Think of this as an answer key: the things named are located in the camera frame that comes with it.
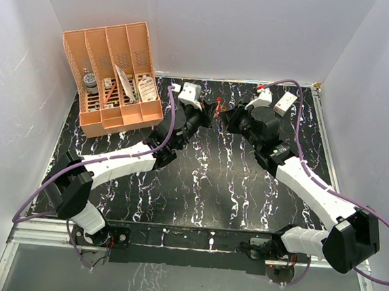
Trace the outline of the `red key tag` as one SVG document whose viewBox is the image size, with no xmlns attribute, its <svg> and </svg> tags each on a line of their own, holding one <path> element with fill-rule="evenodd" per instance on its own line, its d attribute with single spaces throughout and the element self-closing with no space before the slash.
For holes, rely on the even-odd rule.
<svg viewBox="0 0 389 291">
<path fill-rule="evenodd" d="M 225 105 L 222 104 L 222 100 L 223 100 L 223 99 L 222 99 L 222 97 L 220 97 L 220 96 L 216 99 L 216 101 L 217 101 L 216 112 L 223 112 L 223 111 L 226 110 Z"/>
</svg>

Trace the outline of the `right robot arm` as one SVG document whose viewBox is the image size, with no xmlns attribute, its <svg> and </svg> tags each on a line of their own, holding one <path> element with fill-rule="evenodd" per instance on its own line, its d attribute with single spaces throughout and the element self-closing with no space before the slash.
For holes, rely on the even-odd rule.
<svg viewBox="0 0 389 291">
<path fill-rule="evenodd" d="M 272 235 L 270 252 L 280 260 L 299 253 L 324 258 L 347 273 L 379 252 L 379 222 L 360 206 L 331 194 L 332 187 L 306 167 L 295 147 L 280 135 L 271 108 L 243 103 L 219 113 L 223 128 L 240 134 L 253 147 L 257 163 L 292 190 L 319 217 L 324 230 L 289 225 Z"/>
</svg>

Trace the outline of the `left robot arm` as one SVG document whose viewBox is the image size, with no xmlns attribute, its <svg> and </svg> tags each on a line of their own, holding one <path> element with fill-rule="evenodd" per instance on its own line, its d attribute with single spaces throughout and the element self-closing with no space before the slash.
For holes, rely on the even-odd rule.
<svg viewBox="0 0 389 291">
<path fill-rule="evenodd" d="M 90 203 L 90 192 L 110 180 L 167 166 L 201 127 L 210 127 L 218 106 L 217 101 L 201 101 L 199 108 L 182 103 L 175 115 L 164 118 L 148 138 L 126 149 L 87 157 L 65 153 L 44 181 L 43 191 L 57 217 L 81 227 L 92 245 L 106 244 L 111 226 Z"/>
</svg>

